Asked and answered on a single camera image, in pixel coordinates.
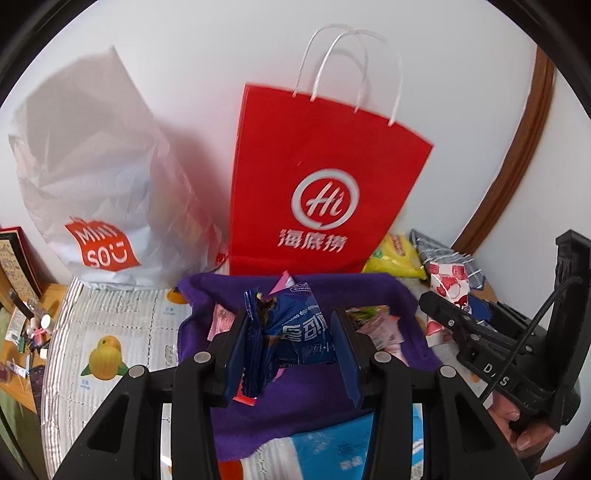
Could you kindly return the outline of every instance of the black cable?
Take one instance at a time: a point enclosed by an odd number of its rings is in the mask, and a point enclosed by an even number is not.
[[[480,400],[481,403],[484,403],[484,401],[488,398],[488,395],[491,394],[491,392],[495,389],[495,387],[497,386],[497,384],[500,382],[501,378],[503,378],[503,375],[505,375],[505,372],[507,372],[507,369],[511,365],[511,362],[513,360],[515,360],[515,357],[517,356],[517,354],[519,352],[521,352],[521,349],[525,345],[526,341],[528,340],[528,338],[530,337],[530,335],[532,334],[532,332],[534,331],[534,329],[538,326],[538,324],[539,324],[540,320],[542,319],[542,317],[544,315],[546,315],[546,312],[548,311],[548,309],[556,301],[556,298],[558,298],[558,296],[570,284],[573,284],[573,283],[582,283],[582,282],[583,282],[583,279],[581,277],[576,277],[576,276],[570,277],[570,278],[566,279],[564,282],[562,282],[550,294],[550,296],[548,297],[548,299],[542,304],[542,306],[538,310],[538,313],[536,313],[534,315],[534,317],[531,319],[531,322],[529,322],[527,328],[525,329],[525,332],[523,332],[523,334],[521,335],[521,337],[519,337],[519,340],[517,341],[517,344],[513,347],[513,350],[511,350],[511,352],[509,353],[509,356],[505,359],[505,361],[501,365],[501,369],[498,371],[498,373],[495,374],[494,379],[486,386],[486,388],[484,389],[484,392],[482,392],[480,394],[480,396],[478,397],[478,400]]]
[[[33,478],[35,478],[36,480],[39,480],[39,477],[35,473],[35,470],[33,470],[33,467],[29,463],[27,456],[21,450],[21,446],[18,444],[17,438],[14,436],[14,432],[12,431],[12,429],[10,428],[10,425],[8,424],[8,420],[6,418],[6,415],[4,415],[4,412],[2,411],[2,407],[0,407],[0,421],[4,425],[4,429],[6,430],[6,433],[8,434],[8,438],[10,439],[10,441],[14,445],[14,448],[16,448],[18,454],[20,455],[26,470],[28,470],[28,472],[33,476]]]

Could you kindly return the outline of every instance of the white plastic bag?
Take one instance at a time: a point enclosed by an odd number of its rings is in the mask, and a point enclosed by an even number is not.
[[[29,214],[85,283],[172,287],[216,266],[220,231],[114,48],[47,79],[13,131]]]

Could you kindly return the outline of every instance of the yellow snack bag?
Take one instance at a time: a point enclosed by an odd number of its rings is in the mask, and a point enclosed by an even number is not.
[[[386,235],[372,253],[363,268],[363,273],[385,272],[394,277],[427,279],[416,250],[404,235]]]

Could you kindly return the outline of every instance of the green cloth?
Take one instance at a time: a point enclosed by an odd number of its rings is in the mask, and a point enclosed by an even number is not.
[[[0,309],[0,339],[4,339],[8,330],[10,313],[4,308]],[[47,480],[47,471],[43,461],[43,447],[41,446],[41,427],[39,419],[32,411],[23,407],[4,390],[0,390],[0,408],[8,420],[8,424],[17,438],[21,450],[29,460],[40,480]],[[12,445],[4,425],[0,422],[0,436],[22,466],[16,448]]]

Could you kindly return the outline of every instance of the purple towel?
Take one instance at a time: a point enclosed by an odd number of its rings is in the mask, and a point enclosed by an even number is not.
[[[269,292],[279,277],[227,277],[198,274],[185,278],[179,288],[193,306],[193,314],[178,330],[178,360],[207,349],[207,334],[216,303],[236,313],[244,306],[243,292],[259,288]],[[400,317],[402,352],[414,368],[434,371],[441,364],[427,347],[414,314],[417,300],[389,274],[319,274],[295,277],[310,284],[325,319],[334,308],[389,305]],[[299,365],[288,368],[267,386],[250,407],[231,402],[213,408],[212,422],[220,462],[245,458],[263,443],[309,432],[365,414],[347,396],[338,364]]]

